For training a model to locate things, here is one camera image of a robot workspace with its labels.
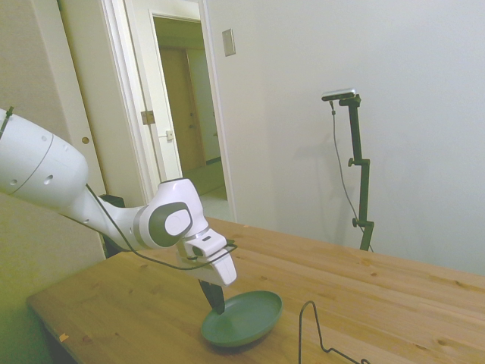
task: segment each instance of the door hinge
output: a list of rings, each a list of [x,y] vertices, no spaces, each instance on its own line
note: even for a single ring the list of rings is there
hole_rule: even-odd
[[[153,115],[153,110],[142,111],[143,125],[152,125],[155,123],[155,116]]]

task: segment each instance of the table surface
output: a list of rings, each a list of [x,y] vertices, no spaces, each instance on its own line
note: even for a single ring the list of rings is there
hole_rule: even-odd
[[[273,330],[219,349],[200,328],[210,306],[189,275],[120,253],[29,298],[47,329],[85,363],[298,363],[299,313],[315,301],[325,347],[384,363],[485,362],[485,277],[208,219],[239,249],[226,299],[252,290],[283,298]],[[174,261],[174,251],[144,254]],[[324,353],[309,306],[302,363]]]

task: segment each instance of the light switch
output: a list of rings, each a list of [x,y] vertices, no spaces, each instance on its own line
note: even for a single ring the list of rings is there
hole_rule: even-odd
[[[222,41],[224,42],[224,53],[226,57],[236,54],[236,46],[234,45],[233,30],[228,29],[222,32]]]

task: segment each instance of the floor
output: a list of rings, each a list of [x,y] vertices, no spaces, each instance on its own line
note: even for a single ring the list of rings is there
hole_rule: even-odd
[[[196,186],[205,216],[225,221],[233,220],[227,201],[221,162],[185,171],[183,176],[189,178]]]

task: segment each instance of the metal wire hook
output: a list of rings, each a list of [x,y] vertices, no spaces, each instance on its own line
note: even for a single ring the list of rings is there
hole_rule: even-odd
[[[315,321],[317,322],[318,336],[320,338],[321,349],[325,353],[329,353],[330,351],[334,351],[335,353],[343,356],[348,361],[353,362],[354,364],[371,364],[371,362],[369,362],[367,359],[362,359],[360,362],[357,362],[354,359],[347,356],[346,354],[344,354],[344,353],[342,353],[342,352],[340,352],[336,349],[333,349],[332,347],[330,349],[325,349],[324,342],[322,341],[322,338],[321,338],[320,322],[318,321],[317,307],[315,305],[315,302],[313,302],[313,301],[306,302],[303,305],[302,310],[300,311],[300,324],[299,324],[299,336],[298,336],[298,364],[302,364],[302,317],[303,317],[303,312],[305,311],[306,306],[308,306],[310,303],[313,305],[313,311],[315,313]]]

